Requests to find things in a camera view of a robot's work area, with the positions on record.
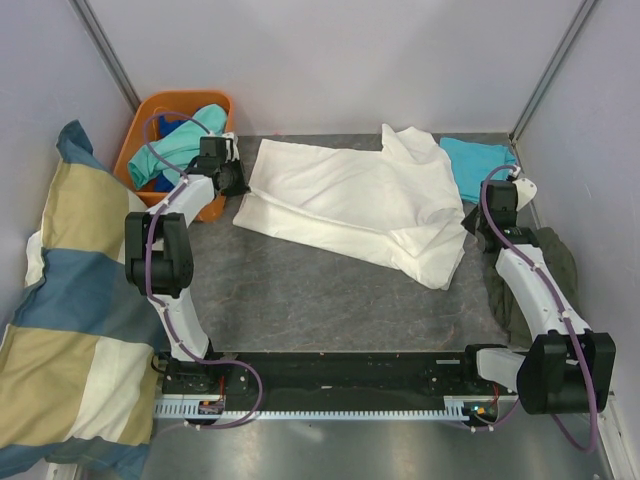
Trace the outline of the white t shirt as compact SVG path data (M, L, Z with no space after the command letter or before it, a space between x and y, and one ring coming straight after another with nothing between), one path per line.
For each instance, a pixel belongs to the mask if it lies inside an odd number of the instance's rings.
M263 140L237 227L449 288L464 255L451 160L433 136L383 125L378 151Z

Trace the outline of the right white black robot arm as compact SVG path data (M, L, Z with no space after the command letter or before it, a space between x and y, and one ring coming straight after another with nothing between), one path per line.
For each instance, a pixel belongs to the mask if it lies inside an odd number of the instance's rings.
M607 403L615 343L575 311L547 267L535 233L518 226L518 187L515 180L483 181L480 202L462 224L495 258L495 271L523 314L532 344L526 353L467 347L473 359L458 368L459 384L477 394L495 382L516 392L532 415L600 413Z

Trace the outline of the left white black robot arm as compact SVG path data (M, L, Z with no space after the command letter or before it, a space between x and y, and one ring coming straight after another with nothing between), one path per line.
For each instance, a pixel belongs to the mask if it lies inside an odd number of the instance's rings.
M126 279L155 308L171 357L191 362L184 379L198 393L215 389L220 371L207 359L211 342L191 298L194 258L188 227L217 198L248 192L236 135L204 136L175 188L155 206L125 219Z

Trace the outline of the folded turquoise t shirt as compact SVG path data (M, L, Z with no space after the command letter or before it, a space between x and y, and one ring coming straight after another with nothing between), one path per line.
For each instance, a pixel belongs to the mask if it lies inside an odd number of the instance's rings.
M485 145L442 137L439 143L451 161L451 168L463 201L477 204L481 182L495 168L515 165L515 155L507 146Z

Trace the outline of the mint green t shirt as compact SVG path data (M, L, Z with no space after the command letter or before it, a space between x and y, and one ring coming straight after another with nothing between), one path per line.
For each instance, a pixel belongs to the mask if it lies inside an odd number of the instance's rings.
M145 120L140 128L143 145L127 164L136 190L156 182L155 192L169 192L181 179L192 159L199 154L200 138L206 133L221 136L225 132L227 113L219 105L206 105L170 135L152 141L157 118Z

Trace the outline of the dark blue t shirt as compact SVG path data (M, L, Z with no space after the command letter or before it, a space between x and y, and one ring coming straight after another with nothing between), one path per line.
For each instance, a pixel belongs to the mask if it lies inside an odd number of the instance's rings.
M185 123L185 120L168 120L165 115L157 118L158 137L164 138L174 132L177 128Z

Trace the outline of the olive green t shirt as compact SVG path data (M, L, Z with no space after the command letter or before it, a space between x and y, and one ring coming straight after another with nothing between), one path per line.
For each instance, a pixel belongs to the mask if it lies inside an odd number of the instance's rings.
M578 271L574 257L558 234L550 227L533 229L532 234L542 251L544 261L568 303L582 316ZM511 290L496 271L497 254L489 254L483 279L489 309L498 325L507 333L509 343L529 348L532 337L526 319Z

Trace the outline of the orange plastic basket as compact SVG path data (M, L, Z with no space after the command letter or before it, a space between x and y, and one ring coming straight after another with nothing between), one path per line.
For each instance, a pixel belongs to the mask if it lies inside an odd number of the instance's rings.
M119 154L115 176L147 206L159 203L199 153L200 139L234 130L234 103L217 90L173 90L143 101Z

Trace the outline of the blue beige checkered pillow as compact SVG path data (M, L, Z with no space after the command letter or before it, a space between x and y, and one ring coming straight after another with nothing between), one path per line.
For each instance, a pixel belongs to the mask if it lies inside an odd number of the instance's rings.
M93 154L78 121L59 133L59 163L25 289L1 343L1 474L39 461L141 476L168 341L125 276L126 216L144 203Z

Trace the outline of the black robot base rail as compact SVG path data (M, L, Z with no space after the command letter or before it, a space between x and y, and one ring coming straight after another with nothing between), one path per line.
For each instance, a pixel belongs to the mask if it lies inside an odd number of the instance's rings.
M214 395L239 410L436 408L444 397L493 401L510 391L473 373L462 352L241 352L227 364L166 365L165 394Z

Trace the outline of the left aluminium corner post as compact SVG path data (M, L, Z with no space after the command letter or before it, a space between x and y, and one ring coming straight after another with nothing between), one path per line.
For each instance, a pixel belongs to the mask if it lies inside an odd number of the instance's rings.
M69 0L68 3L80 20L127 104L133 112L136 112L141 104L140 96L136 92L129 75L90 2L87 0Z

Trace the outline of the aluminium corner post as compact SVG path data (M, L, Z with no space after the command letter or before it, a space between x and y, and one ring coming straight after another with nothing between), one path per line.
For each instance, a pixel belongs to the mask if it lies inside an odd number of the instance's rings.
M87 0L69 0L68 3L80 20L127 104L133 112L136 112L141 104L140 96L136 92L129 75L90 2Z
M599 0L582 0L579 3L578 9L571 18L513 129L509 133L510 144L513 147L517 145L519 139L522 137L525 129L544 100L546 93L559 74L561 67L569 58L571 50L599 4Z

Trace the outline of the right aluminium corner post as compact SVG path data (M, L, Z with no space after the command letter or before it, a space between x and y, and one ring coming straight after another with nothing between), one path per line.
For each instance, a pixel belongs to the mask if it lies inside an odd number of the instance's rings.
M522 137L525 129L544 100L546 93L559 74L561 67L569 58L571 50L599 4L599 0L582 0L579 3L578 9L571 18L513 129L509 133L510 144L513 147L517 145L519 139Z

